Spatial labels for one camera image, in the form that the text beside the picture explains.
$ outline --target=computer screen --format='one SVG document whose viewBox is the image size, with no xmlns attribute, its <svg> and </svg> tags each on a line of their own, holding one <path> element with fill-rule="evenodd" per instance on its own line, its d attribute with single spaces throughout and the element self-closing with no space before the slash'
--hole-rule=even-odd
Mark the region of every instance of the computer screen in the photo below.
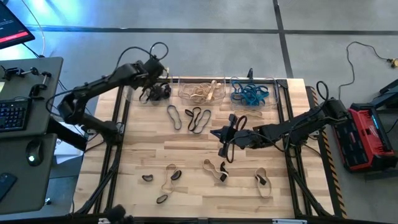
<svg viewBox="0 0 398 224">
<path fill-rule="evenodd" d="M 0 2 L 0 49 L 34 39 L 33 34 Z"/>
</svg>

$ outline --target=keyboard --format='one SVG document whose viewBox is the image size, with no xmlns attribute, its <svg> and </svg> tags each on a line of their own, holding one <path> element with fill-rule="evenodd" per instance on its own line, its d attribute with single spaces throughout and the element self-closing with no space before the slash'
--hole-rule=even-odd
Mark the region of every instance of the keyboard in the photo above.
<svg viewBox="0 0 398 224">
<path fill-rule="evenodd" d="M 31 104 L 30 98 L 0 100 L 0 133 L 25 130 Z"/>
</svg>

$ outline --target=wooden table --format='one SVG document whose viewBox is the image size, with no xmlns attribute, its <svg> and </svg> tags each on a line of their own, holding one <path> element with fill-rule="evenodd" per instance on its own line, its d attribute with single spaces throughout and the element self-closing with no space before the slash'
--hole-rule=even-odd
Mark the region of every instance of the wooden table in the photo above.
<svg viewBox="0 0 398 224">
<path fill-rule="evenodd" d="M 288 79 L 288 84 L 294 116 L 306 112 L 309 105 L 304 81 Z M 203 170 L 202 162 L 210 159 L 212 163 L 219 165 L 223 161 L 217 156 L 221 143 L 209 130 L 228 125 L 228 115 L 232 113 L 230 100 L 226 97 L 221 106 L 204 106 L 202 110 L 211 110 L 211 120 L 202 134 L 192 134 L 187 129 L 190 118 L 184 110 L 192 109 L 193 106 L 183 105 L 177 95 L 177 84 L 174 87 L 170 100 L 177 107 L 183 123 L 179 131 L 174 130 L 167 115 L 168 104 L 143 105 L 138 102 L 141 92 L 134 94 L 113 205 L 123 205 L 127 214 L 135 217 L 293 218 L 283 153 L 274 147 L 256 150 L 237 148 L 235 161 L 226 164 L 229 171 L 226 182 L 215 179 Z M 114 89 L 99 97 L 95 112 L 97 118 L 111 120 L 116 92 L 117 89 Z M 282 105 L 285 105 L 283 93 L 281 94 Z M 264 111 L 262 119 L 249 116 L 245 128 L 270 123 L 279 123 L 276 108 Z M 88 147 L 101 141 L 97 137 Z M 318 150 L 316 141 L 309 140 L 308 145 Z M 74 195 L 76 210 L 86 202 L 98 185 L 104 149 L 103 145 L 85 154 Z M 326 211 L 333 213 L 321 158 L 304 146 L 302 159 L 308 188 Z M 157 205 L 156 198 L 161 195 L 160 186 L 164 182 L 165 166 L 170 163 L 178 165 L 182 176 L 175 182 L 175 192 L 169 199 Z M 269 199 L 261 198 L 257 191 L 254 171 L 258 167 L 266 168 L 272 182 L 272 197 Z M 142 180 L 141 176 L 148 174 L 154 175 L 152 182 Z M 101 211 L 106 203 L 107 192 L 108 189 L 105 189 Z M 302 193 L 298 190 L 297 194 L 303 210 Z"/>
</svg>

